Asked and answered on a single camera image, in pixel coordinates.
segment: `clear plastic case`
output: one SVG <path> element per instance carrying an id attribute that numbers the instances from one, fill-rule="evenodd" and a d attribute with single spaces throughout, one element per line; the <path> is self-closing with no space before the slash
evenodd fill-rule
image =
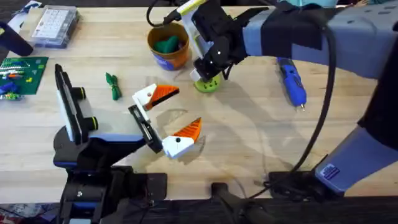
<path id="1" fill-rule="evenodd" d="M 73 6 L 45 6 L 44 12 L 28 40 L 35 47 L 67 47 L 79 21 L 79 13 Z"/>

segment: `gray robot arm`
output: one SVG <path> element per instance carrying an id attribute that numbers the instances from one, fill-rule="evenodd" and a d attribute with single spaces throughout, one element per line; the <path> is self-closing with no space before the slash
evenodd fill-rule
<path id="1" fill-rule="evenodd" d="M 397 1 L 345 9 L 255 8 L 234 19 L 207 1 L 192 21 L 201 35 L 197 40 L 211 47 L 194 65 L 204 80 L 248 56 L 329 65 L 326 37 L 305 13 L 332 31 L 337 67 L 379 82 L 358 127 L 313 170 L 323 185 L 344 195 L 359 180 L 398 161 L 398 101 L 389 100 L 398 82 Z"/>

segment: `wooden tabletop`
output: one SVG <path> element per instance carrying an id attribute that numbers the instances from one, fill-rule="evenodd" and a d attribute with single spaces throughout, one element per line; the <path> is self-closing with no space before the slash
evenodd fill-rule
<path id="1" fill-rule="evenodd" d="M 232 15 L 246 9 L 226 8 Z M 216 93 L 202 94 L 189 77 L 191 62 L 177 72 L 166 72 L 156 64 L 146 42 L 151 29 L 145 19 L 146 8 L 78 10 L 81 21 L 67 49 L 35 49 L 32 54 L 50 58 L 37 94 L 20 102 L 0 103 L 0 203 L 60 199 L 66 172 L 52 163 L 53 137 L 63 126 L 55 96 L 55 63 L 64 67 L 73 85 L 86 88 L 92 107 L 115 117 L 128 114 L 131 95 L 147 85 L 180 87 L 179 95 L 156 106 L 149 116 L 163 135 L 201 116 L 203 127 L 195 150 L 171 160 L 163 152 L 155 155 L 143 147 L 120 162 L 139 172 L 167 173 L 169 199 L 208 198 L 212 182 L 227 182 L 232 193 L 243 196 L 244 189 L 251 195 L 261 189 L 254 182 L 266 172 L 288 170 L 298 161 L 320 114 L 326 66 L 296 64 L 308 94 L 305 112 L 290 105 L 272 57 L 245 59 Z M 171 10 L 154 9 L 152 20 L 160 21 Z M 40 12 L 31 10 L 21 30 L 23 37 L 34 28 Z M 121 100 L 111 99 L 105 72 L 119 77 Z M 356 126 L 375 84 L 337 71 L 328 119 L 303 170 L 334 150 Z M 393 164 L 373 174 L 347 195 L 398 195 L 397 169 L 398 164 Z"/>

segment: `cable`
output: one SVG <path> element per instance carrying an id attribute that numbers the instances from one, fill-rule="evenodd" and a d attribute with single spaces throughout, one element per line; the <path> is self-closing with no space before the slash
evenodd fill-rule
<path id="1" fill-rule="evenodd" d="M 147 209 L 142 213 L 141 219 L 139 220 L 138 224 L 141 224 L 141 223 L 142 223 L 142 221 L 144 220 L 144 217 L 147 215 L 149 209 L 150 209 L 150 208 L 147 208 Z"/>
<path id="2" fill-rule="evenodd" d="M 12 212 L 12 211 L 7 210 L 7 209 L 2 208 L 2 207 L 0 207 L 0 210 L 3 210 L 3 211 L 5 211 L 5 212 L 7 212 L 7 213 L 10 213 L 10 214 L 12 214 L 12 215 L 18 216 L 18 217 L 20 217 L 20 218 L 27 218 L 27 217 L 25 217 L 25 216 L 23 216 L 23 215 L 20 215 L 20 214 L 18 214 L 18 213 Z"/>
<path id="3" fill-rule="evenodd" d="M 163 22 L 162 23 L 154 24 L 152 21 L 150 21 L 150 18 L 149 18 L 150 17 L 150 12 L 152 11 L 153 7 L 155 6 L 155 4 L 158 1 L 159 0 L 152 1 L 152 3 L 150 4 L 150 6 L 147 9 L 147 22 L 149 23 L 149 25 L 151 25 L 152 27 L 162 27 L 162 26 L 165 26 L 167 24 L 170 24 L 173 21 L 181 20 L 181 14 L 179 12 L 177 12 L 176 9 L 174 9 L 165 18 L 163 18 Z"/>
<path id="4" fill-rule="evenodd" d="M 323 124 L 325 123 L 326 116 L 328 114 L 329 106 L 330 106 L 330 101 L 331 101 L 331 96 L 333 93 L 333 87 L 335 83 L 335 73 L 336 73 L 336 40 L 335 36 L 333 35 L 333 32 L 330 30 L 328 26 L 324 26 L 323 24 L 320 23 L 320 21 L 316 18 L 308 17 L 309 19 L 312 20 L 312 22 L 316 23 L 316 25 L 321 28 L 323 31 L 327 42 L 328 42 L 328 51 L 329 51 L 329 67 L 328 67 L 328 80 L 326 83 L 326 91 L 325 91 L 325 97 L 323 99 L 323 106 L 321 113 L 319 115 L 318 123 L 315 126 L 315 129 L 312 133 L 312 136 L 307 144 L 307 147 L 304 150 L 304 153 L 302 154 L 301 158 L 298 160 L 298 163 L 290 170 L 286 176 L 281 177 L 279 180 L 276 180 L 273 183 L 270 184 L 265 184 L 264 183 L 264 189 L 259 191 L 258 193 L 250 196 L 250 198 L 256 198 L 259 195 L 263 194 L 267 190 L 271 189 L 273 186 L 285 181 L 288 179 L 294 172 L 298 171 L 298 169 L 301 167 L 301 165 L 304 163 L 308 155 L 310 154 L 313 145 L 315 144 L 315 141 L 317 140 L 320 131 L 322 130 Z"/>
<path id="5" fill-rule="evenodd" d="M 148 22 L 149 25 L 151 25 L 152 27 L 162 27 L 162 26 L 163 26 L 163 23 L 161 23 L 161 24 L 154 24 L 154 23 L 152 23 L 152 21 L 150 21 L 150 18 L 149 18 L 150 12 L 152 11 L 152 8 L 156 5 L 156 3 L 157 3 L 158 1 L 159 1 L 159 0 L 153 0 L 152 3 L 149 5 L 149 7 L 148 7 L 148 9 L 147 9 L 147 22 Z"/>
<path id="6" fill-rule="evenodd" d="M 229 67 L 227 68 L 226 72 L 225 72 L 224 70 L 221 71 L 221 72 L 223 73 L 223 76 L 224 76 L 224 79 L 225 79 L 225 80 L 228 80 L 229 73 L 231 72 L 231 69 L 232 69 L 233 66 L 234 66 L 234 64 L 231 63 L 231 64 L 229 65 Z"/>

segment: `black cable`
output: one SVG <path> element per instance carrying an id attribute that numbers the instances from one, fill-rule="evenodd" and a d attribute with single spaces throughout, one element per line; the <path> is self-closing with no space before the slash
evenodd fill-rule
<path id="1" fill-rule="evenodd" d="M 142 221 L 144 220 L 144 217 L 147 215 L 148 211 L 150 208 L 145 209 L 145 211 L 142 213 L 141 219 L 139 220 L 138 224 L 141 224 Z"/>
<path id="2" fill-rule="evenodd" d="M 162 27 L 162 26 L 163 26 L 163 23 L 161 23 L 161 24 L 154 24 L 154 23 L 152 23 L 152 21 L 150 21 L 150 18 L 149 18 L 150 12 L 152 11 L 152 8 L 156 5 L 156 3 L 157 3 L 158 1 L 159 1 L 159 0 L 153 0 L 153 1 L 151 2 L 151 4 L 149 5 L 148 9 L 147 9 L 147 22 L 148 22 L 149 25 L 151 25 L 152 27 Z"/>
<path id="3" fill-rule="evenodd" d="M 5 212 L 7 212 L 7 213 L 10 213 L 10 214 L 12 214 L 12 215 L 18 216 L 18 217 L 20 217 L 20 218 L 28 218 L 28 217 L 25 217 L 25 216 L 23 216 L 23 215 L 20 215 L 20 214 L 18 214 L 18 213 L 12 212 L 12 211 L 7 210 L 7 209 L 2 208 L 2 207 L 0 207 L 0 210 L 3 210 L 3 211 L 5 211 Z"/>
<path id="4" fill-rule="evenodd" d="M 229 65 L 229 67 L 227 68 L 226 72 L 225 72 L 224 70 L 221 71 L 221 72 L 223 73 L 223 76 L 224 76 L 224 79 L 225 79 L 225 80 L 228 80 L 228 78 L 229 78 L 229 73 L 231 72 L 231 69 L 232 69 L 233 66 L 234 66 L 234 64 L 231 63 L 231 64 Z"/>
<path id="5" fill-rule="evenodd" d="M 307 147 L 304 150 L 304 153 L 302 154 L 301 158 L 299 159 L 298 163 L 290 170 L 284 177 L 281 177 L 279 180 L 276 180 L 273 183 L 270 184 L 264 184 L 264 189 L 259 191 L 258 193 L 252 195 L 250 198 L 256 198 L 259 195 L 263 194 L 267 190 L 271 189 L 273 186 L 285 181 L 288 179 L 294 172 L 298 171 L 298 169 L 301 167 L 301 165 L 304 163 L 308 155 L 310 154 L 313 145 L 315 144 L 315 141 L 317 140 L 320 131 L 323 127 L 323 124 L 325 123 L 326 116 L 328 114 L 329 106 L 330 106 L 330 101 L 331 101 L 331 96 L 333 93 L 333 87 L 335 84 L 335 73 L 336 73 L 336 40 L 335 36 L 333 35 L 333 32 L 330 30 L 328 26 L 324 26 L 323 24 L 318 21 L 316 18 L 310 17 L 309 19 L 312 20 L 312 22 L 316 23 L 316 25 L 321 28 L 322 32 L 324 33 L 327 42 L 328 42 L 328 51 L 329 51 L 329 67 L 328 67 L 328 80 L 326 83 L 326 91 L 325 91 L 325 97 L 323 99 L 323 106 L 321 113 L 319 115 L 318 123 L 315 126 L 315 129 L 312 133 L 312 136 L 307 144 Z"/>
<path id="6" fill-rule="evenodd" d="M 224 202 L 224 200 L 222 198 L 218 199 L 221 202 L 221 206 L 223 207 L 224 213 L 227 215 L 229 222 L 231 222 L 232 224 L 237 224 L 236 222 L 238 221 L 238 219 L 230 212 L 229 210 L 229 205 Z"/>

